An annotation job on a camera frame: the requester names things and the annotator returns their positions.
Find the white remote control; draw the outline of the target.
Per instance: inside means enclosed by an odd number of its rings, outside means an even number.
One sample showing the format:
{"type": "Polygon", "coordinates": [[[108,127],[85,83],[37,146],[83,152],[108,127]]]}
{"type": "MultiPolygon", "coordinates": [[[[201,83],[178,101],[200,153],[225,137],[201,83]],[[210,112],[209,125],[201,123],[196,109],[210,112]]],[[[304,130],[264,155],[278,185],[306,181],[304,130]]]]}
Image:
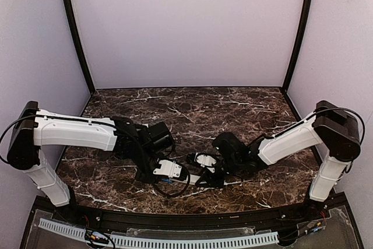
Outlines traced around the white remote control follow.
{"type": "Polygon", "coordinates": [[[199,179],[200,179],[200,176],[196,176],[193,174],[189,176],[189,179],[185,179],[185,180],[180,180],[179,178],[170,177],[171,181],[182,183],[182,184],[189,184],[189,185],[195,185],[199,179]]]}

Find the blue AA battery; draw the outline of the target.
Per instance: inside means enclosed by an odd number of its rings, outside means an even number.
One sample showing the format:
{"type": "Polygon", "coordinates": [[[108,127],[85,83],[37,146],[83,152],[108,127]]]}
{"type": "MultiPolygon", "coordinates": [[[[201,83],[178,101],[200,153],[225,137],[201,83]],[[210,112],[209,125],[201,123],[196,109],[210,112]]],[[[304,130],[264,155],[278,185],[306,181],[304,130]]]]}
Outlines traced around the blue AA battery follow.
{"type": "Polygon", "coordinates": [[[170,179],[168,179],[168,178],[162,178],[161,180],[164,181],[164,182],[166,182],[166,183],[168,183],[168,184],[172,184],[173,183],[173,181],[170,180],[170,179]]]}

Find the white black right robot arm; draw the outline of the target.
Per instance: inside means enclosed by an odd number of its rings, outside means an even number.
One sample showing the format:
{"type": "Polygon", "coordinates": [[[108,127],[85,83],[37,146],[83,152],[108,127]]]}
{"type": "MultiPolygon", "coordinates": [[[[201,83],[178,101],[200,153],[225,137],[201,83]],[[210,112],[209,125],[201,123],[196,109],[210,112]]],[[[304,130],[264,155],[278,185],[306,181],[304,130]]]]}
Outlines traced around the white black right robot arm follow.
{"type": "Polygon", "coordinates": [[[187,160],[203,168],[198,187],[221,188],[227,175],[254,175],[303,150],[323,145],[328,152],[308,189],[308,199],[324,202],[330,191],[361,153],[365,137],[363,118],[349,108],[326,100],[313,112],[285,130],[261,135],[245,144],[232,132],[223,132],[212,142],[217,154],[192,153],[187,160]]]}

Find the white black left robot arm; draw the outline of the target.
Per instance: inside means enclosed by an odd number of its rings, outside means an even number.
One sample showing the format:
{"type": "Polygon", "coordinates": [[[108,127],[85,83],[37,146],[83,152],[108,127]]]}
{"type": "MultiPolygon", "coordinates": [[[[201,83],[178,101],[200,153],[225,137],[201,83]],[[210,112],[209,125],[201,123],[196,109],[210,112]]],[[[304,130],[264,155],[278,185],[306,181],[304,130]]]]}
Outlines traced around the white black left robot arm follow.
{"type": "Polygon", "coordinates": [[[24,107],[7,129],[12,133],[7,155],[1,160],[26,173],[56,207],[74,203],[73,191],[49,165],[42,146],[62,145],[115,152],[131,159],[138,168],[138,180],[154,184],[160,177],[178,178],[182,167],[164,157],[174,140],[160,122],[152,127],[135,124],[124,117],[84,118],[42,110],[36,101],[24,107]]]}

